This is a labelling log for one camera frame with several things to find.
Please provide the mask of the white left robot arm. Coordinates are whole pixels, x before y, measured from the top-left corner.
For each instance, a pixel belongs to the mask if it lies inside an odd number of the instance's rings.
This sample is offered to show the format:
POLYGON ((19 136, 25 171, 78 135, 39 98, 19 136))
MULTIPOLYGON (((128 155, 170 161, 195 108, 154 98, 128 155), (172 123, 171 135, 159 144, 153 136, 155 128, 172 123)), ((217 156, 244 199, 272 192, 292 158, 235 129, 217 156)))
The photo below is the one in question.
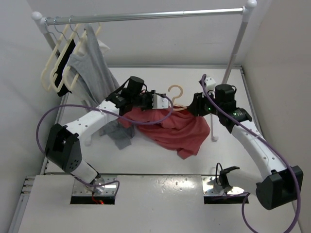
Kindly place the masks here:
POLYGON ((45 147, 46 157, 65 173, 93 184, 99 173, 82 159, 81 143, 133 107, 152 109, 155 91, 143 90, 144 86, 144 80, 131 76, 84 116, 64 126, 52 126, 45 147))

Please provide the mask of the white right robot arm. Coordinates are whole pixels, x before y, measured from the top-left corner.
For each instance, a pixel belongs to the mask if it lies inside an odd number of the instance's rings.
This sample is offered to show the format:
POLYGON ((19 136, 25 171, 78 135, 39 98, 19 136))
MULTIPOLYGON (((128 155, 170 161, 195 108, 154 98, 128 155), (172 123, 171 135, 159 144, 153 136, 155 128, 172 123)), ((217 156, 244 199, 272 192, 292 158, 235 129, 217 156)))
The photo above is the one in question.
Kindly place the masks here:
POLYGON ((269 148, 250 114, 237 107, 235 86, 220 84, 213 90, 209 90, 204 83, 201 86, 203 92, 194 94, 187 109, 196 117, 217 116, 220 124, 244 147, 260 172, 260 177, 253 177, 243 173, 240 167, 231 166, 220 171, 218 185, 223 189, 238 186, 244 191, 254 192, 267 210, 298 200, 303 171, 299 166, 287 166, 269 148))

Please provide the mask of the red t shirt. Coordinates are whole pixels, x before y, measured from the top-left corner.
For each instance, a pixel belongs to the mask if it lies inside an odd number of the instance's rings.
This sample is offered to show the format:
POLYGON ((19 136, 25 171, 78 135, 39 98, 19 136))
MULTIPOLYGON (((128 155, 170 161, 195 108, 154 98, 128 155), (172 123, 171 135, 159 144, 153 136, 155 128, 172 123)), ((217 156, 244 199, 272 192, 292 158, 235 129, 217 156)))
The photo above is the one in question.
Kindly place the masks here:
MULTIPOLYGON (((144 123, 163 119, 170 109, 142 111, 133 108, 123 115, 125 118, 144 123)), ((210 134, 210 127, 204 117, 193 116, 187 110, 173 111, 164 121, 155 125, 136 125, 146 137, 168 150, 175 150, 182 159, 197 155, 202 143, 210 134)))

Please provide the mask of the beige plastic hanger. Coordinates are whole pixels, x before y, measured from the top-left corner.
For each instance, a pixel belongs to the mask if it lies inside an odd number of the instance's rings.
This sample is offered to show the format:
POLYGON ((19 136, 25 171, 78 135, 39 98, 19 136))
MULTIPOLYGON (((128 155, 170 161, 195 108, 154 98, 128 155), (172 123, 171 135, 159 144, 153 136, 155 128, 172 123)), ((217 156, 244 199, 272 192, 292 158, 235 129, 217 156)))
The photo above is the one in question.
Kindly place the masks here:
POLYGON ((187 109, 187 106, 184 106, 184 105, 181 105, 181 104, 177 104, 175 103, 175 100, 182 97, 183 95, 183 88, 179 85, 171 85, 169 88, 168 88, 168 92, 170 92, 173 88, 178 88, 179 89, 179 94, 177 96, 174 96, 172 98, 172 102, 173 102, 173 110, 176 111, 176 112, 179 112, 179 111, 183 111, 183 110, 186 110, 187 109))

